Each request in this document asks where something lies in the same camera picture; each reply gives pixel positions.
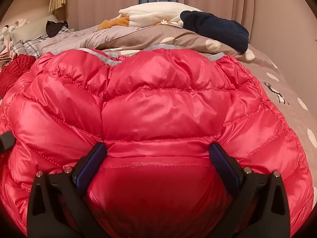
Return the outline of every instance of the plaid fabric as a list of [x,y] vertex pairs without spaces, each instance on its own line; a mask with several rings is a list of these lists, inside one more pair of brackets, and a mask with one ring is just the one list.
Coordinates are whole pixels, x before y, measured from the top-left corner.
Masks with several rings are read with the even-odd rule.
[[[70,32],[71,31],[68,28],[62,27],[61,30],[57,33],[57,35],[60,35],[62,33],[70,33]],[[18,54],[18,55],[24,54],[24,55],[33,55],[35,56],[36,59],[39,59],[41,55],[37,50],[37,44],[47,38],[49,37],[46,34],[35,40],[28,40],[28,41],[20,40],[12,48],[12,58],[14,57],[15,54]]]

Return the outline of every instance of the silver pin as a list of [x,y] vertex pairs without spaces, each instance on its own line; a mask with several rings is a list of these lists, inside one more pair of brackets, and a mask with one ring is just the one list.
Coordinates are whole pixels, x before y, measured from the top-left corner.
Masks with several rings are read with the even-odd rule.
[[67,167],[65,167],[64,172],[69,174],[72,172],[72,170],[73,170],[73,168],[71,166],[67,166]]
[[246,174],[252,173],[252,169],[251,169],[250,167],[245,167],[245,168],[243,168],[243,171],[244,171]]
[[36,173],[36,176],[37,177],[41,177],[43,175],[43,172],[42,171],[38,171],[37,173]]
[[281,176],[281,174],[278,171],[274,171],[273,174],[274,174],[275,177],[280,177]]

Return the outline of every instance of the beige pillow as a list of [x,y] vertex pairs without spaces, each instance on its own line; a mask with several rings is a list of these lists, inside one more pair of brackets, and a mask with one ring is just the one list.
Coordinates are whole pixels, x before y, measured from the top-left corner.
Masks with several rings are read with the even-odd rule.
[[16,44],[20,40],[34,40],[46,34],[47,21],[58,22],[55,15],[50,15],[45,18],[30,22],[20,28],[17,28],[11,32],[11,38]]
[[149,27],[169,21],[181,27],[182,11],[201,11],[197,8],[177,2],[150,2],[131,6],[119,11],[119,17],[129,17],[129,27]]

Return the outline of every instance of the red cloth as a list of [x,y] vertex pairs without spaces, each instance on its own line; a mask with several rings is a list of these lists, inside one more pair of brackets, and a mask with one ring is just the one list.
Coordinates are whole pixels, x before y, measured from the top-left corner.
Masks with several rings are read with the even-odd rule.
[[0,105],[0,133],[17,138],[0,158],[0,199],[24,233],[36,172],[73,166],[98,141],[108,156],[86,201],[113,238],[205,237],[232,200],[209,159],[214,141],[242,167],[278,170],[291,233],[304,223],[313,187],[303,148],[235,58],[188,49],[141,51],[116,66],[100,58],[48,53]]
[[27,71],[35,62],[33,55],[15,55],[13,61],[3,66],[0,72],[0,96],[4,98],[7,91],[13,87],[16,81]]

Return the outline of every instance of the beige wall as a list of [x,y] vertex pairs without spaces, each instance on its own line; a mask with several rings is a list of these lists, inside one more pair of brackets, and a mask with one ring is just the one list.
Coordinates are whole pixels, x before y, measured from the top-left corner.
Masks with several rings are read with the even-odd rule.
[[255,0],[250,43],[267,54],[317,118],[317,19],[305,0]]
[[0,23],[0,29],[5,25],[14,25],[20,18],[34,21],[51,15],[49,11],[50,0],[14,0]]

